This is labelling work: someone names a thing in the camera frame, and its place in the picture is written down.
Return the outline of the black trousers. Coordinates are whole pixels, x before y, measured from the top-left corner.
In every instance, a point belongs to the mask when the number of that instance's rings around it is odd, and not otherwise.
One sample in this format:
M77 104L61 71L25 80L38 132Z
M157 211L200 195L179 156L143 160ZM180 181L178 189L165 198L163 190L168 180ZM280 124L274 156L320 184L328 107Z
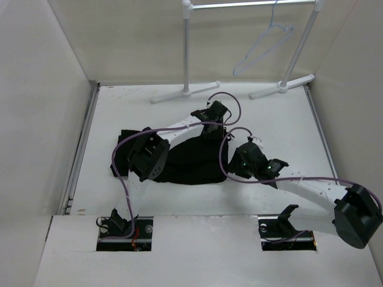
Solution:
M221 145L226 129L200 135L173 147L158 183L204 185L224 182L227 177L220 167L228 165L228 141Z

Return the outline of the light blue wire hanger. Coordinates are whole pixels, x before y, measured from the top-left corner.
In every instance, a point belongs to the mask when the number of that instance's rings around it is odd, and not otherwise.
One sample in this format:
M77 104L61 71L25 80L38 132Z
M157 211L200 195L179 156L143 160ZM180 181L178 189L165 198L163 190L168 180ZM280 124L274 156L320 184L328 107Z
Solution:
M268 27L259 35L254 44L233 68L233 76L239 76L245 73L249 68L261 62L274 50L283 45L293 34L293 25L282 25L275 21L275 9L279 1L275 1L271 8L271 15Z

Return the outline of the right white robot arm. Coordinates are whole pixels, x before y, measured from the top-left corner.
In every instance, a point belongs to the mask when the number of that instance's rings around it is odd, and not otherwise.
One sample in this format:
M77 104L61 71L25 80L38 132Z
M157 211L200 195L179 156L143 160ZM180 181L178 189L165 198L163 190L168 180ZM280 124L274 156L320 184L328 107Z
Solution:
M258 145L237 149L226 172L295 194L320 207L309 210L288 205L281 213L259 219L260 237L270 244L287 245L313 231L334 234L348 245L363 249L382 224L382 204L368 188L347 180L304 176L277 158L267 159Z

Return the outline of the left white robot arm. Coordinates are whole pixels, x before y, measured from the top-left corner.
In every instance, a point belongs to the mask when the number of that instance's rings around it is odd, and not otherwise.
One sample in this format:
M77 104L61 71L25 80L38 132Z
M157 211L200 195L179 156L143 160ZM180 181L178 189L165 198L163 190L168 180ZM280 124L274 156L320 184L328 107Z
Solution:
M111 215L100 220L112 238L128 238L136 230L140 200L150 181L180 185L216 184L226 180L228 145L222 143L224 116L219 101L193 111L180 122L161 129L122 130L111 155L111 171L123 195Z

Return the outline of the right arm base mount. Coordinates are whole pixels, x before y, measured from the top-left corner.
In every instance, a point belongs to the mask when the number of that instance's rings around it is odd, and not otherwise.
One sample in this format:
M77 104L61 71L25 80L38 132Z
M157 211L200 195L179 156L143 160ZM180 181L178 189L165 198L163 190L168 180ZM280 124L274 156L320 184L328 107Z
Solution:
M258 217L262 251L316 251L314 234L296 230L287 219L278 216Z

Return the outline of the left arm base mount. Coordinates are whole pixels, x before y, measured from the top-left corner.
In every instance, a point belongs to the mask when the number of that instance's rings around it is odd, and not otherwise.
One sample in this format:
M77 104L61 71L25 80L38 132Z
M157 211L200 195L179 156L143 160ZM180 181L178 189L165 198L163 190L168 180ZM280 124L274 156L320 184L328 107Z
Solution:
M99 228L96 250L101 252L149 252L152 248L153 217L136 217L135 231L128 238L119 234L109 217L98 217Z

